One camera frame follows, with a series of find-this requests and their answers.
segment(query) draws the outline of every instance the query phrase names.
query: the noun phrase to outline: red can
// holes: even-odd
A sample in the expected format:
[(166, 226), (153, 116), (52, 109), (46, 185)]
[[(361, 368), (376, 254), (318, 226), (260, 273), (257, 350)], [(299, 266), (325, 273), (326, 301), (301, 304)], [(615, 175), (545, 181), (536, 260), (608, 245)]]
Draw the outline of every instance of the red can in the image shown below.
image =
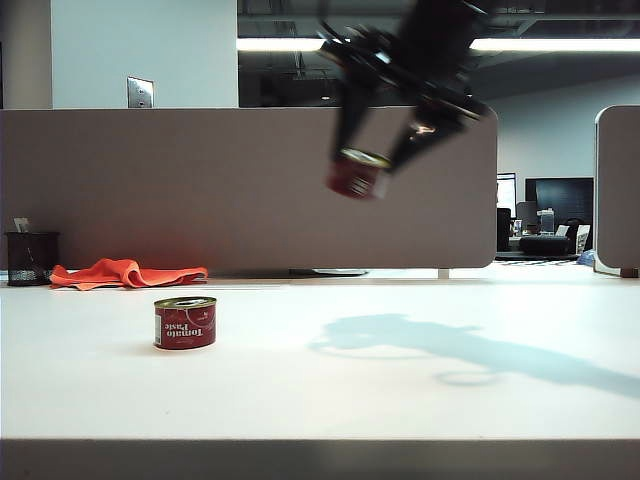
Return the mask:
[(343, 148), (331, 162), (327, 186), (350, 198), (383, 198), (389, 181), (391, 162), (382, 155), (355, 148)]
[(168, 298), (153, 305), (156, 309), (156, 347), (184, 350), (216, 341), (215, 298)]

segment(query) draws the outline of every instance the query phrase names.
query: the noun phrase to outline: pencil holder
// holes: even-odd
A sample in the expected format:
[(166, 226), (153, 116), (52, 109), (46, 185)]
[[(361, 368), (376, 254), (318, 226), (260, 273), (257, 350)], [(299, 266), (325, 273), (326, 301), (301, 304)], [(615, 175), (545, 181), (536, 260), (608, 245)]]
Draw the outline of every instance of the pencil holder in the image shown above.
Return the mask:
[(58, 232), (7, 232), (7, 285), (29, 286), (51, 283), (49, 276), (58, 263)]

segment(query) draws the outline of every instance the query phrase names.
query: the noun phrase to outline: fluorescent light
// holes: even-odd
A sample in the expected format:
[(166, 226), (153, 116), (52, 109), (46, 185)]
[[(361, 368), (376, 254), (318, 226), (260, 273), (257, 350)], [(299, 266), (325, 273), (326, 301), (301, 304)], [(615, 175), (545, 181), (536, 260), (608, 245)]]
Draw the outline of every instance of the fluorescent light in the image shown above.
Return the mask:
[[(238, 38), (242, 52), (313, 52), (322, 38)], [(640, 52), (640, 38), (480, 38), (473, 50), (486, 52)]]
[(471, 48), (486, 52), (640, 52), (640, 38), (480, 38)]
[(319, 50), (322, 38), (238, 38), (241, 52), (313, 52)]

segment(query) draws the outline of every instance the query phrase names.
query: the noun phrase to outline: light switch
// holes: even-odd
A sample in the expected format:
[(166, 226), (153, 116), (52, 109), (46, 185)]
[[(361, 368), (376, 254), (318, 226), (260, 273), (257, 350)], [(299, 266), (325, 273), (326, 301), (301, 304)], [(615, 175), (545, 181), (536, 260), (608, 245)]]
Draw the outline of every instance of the light switch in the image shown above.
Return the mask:
[(129, 108), (153, 108), (153, 82), (127, 77), (127, 100)]

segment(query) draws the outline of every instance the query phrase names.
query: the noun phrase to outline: black monitor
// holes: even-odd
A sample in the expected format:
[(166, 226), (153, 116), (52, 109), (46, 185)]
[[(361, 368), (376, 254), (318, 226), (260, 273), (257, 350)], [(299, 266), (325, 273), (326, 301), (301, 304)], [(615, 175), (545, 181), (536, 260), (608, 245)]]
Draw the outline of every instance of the black monitor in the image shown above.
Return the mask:
[(498, 208), (511, 210), (511, 218), (516, 218), (516, 174), (498, 174)]
[(593, 178), (527, 178), (526, 200), (536, 201), (538, 210), (552, 208), (555, 226), (571, 218), (593, 225)]

